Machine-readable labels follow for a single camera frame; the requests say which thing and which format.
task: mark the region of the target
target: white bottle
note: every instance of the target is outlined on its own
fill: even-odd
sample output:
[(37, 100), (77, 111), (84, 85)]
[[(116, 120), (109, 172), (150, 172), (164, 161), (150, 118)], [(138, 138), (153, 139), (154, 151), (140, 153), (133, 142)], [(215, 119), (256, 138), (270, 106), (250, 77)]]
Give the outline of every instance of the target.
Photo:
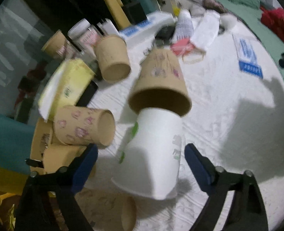
[(182, 9), (178, 16), (178, 21), (175, 26), (175, 32), (172, 42), (177, 42), (181, 39), (190, 39), (194, 33), (193, 23), (190, 12), (187, 9)]

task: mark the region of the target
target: white paper cup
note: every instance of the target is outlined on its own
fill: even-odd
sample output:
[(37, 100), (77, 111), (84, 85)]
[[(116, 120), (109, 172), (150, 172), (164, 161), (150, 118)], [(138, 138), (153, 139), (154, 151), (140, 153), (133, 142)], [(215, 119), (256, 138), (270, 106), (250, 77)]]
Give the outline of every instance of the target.
[(182, 119), (169, 110), (145, 108), (124, 148), (112, 182), (122, 190), (155, 200), (177, 195)]
[(220, 22), (226, 31), (231, 31), (237, 24), (237, 17), (229, 13), (221, 14)]

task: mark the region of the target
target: yellow cloth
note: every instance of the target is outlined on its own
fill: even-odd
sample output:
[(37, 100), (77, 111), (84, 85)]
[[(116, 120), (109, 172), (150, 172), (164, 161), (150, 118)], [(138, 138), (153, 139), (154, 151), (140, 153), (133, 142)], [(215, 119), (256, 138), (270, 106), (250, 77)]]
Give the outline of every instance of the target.
[(120, 0), (104, 0), (119, 29), (130, 26), (130, 22), (121, 8)]
[(0, 191), (21, 195), (28, 175), (9, 171), (0, 167)]

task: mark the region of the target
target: white cloth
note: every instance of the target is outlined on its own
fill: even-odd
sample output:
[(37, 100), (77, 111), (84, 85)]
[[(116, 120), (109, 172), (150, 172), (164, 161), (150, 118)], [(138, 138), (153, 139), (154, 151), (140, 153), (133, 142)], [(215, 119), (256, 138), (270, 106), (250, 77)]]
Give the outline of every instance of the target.
[[(184, 144), (194, 143), (203, 156), (229, 172), (252, 170), (261, 189), (269, 229), (273, 230), (284, 218), (284, 83), (254, 35), (240, 22), (233, 32), (251, 39), (264, 79), (239, 70), (233, 37), (228, 32), (214, 40), (203, 61), (180, 62), (193, 102), (183, 118)], [(113, 143), (99, 150), (96, 175), (87, 181), (88, 188), (118, 192), (110, 179), (118, 163), (118, 150), (126, 145), (136, 120), (126, 100), (138, 77), (143, 51), (151, 42), (149, 38), (129, 52), (130, 76), (115, 85), (100, 83), (89, 104), (110, 109), (117, 126)], [(215, 230), (222, 229), (231, 199), (229, 194)], [(182, 152), (178, 196), (165, 201), (136, 198), (135, 230), (188, 231), (206, 200)]]

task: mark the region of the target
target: bed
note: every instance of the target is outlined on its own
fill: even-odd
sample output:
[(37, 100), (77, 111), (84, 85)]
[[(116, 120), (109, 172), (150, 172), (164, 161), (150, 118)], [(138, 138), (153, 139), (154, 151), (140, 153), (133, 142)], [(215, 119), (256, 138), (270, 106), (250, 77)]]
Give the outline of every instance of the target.
[[(265, 49), (271, 55), (284, 80), (284, 69), (278, 66), (281, 54), (284, 53), (284, 43), (266, 26), (260, 22), (262, 10), (253, 9), (245, 5), (234, 4), (229, 0), (216, 0), (226, 9), (243, 20), (250, 30), (259, 38)], [(272, 7), (273, 0), (261, 0), (261, 4)]]
[[(240, 72), (229, 32), (215, 39), (201, 62), (190, 64), (180, 59), (193, 101), (191, 111), (183, 118), (182, 147), (194, 143), (203, 156), (229, 172), (252, 170), (265, 202), (269, 229), (275, 230), (284, 218), (284, 82), (271, 56), (243, 23), (238, 22), (232, 33), (250, 40), (264, 79)], [(112, 111), (116, 134), (109, 147), (99, 150), (96, 175), (86, 182), (86, 188), (120, 192), (111, 177), (120, 158), (119, 151), (128, 143), (137, 117), (128, 107), (127, 97), (152, 41), (153, 36), (149, 36), (129, 50), (130, 76), (115, 85), (99, 83), (99, 90), (89, 104)], [(231, 199), (229, 194), (215, 230), (222, 229)], [(135, 198), (138, 209), (135, 231), (188, 231), (206, 200), (207, 195), (199, 189), (182, 150), (177, 197), (164, 201)], [(91, 201), (85, 198), (84, 205)], [(93, 214), (85, 213), (87, 218)]]

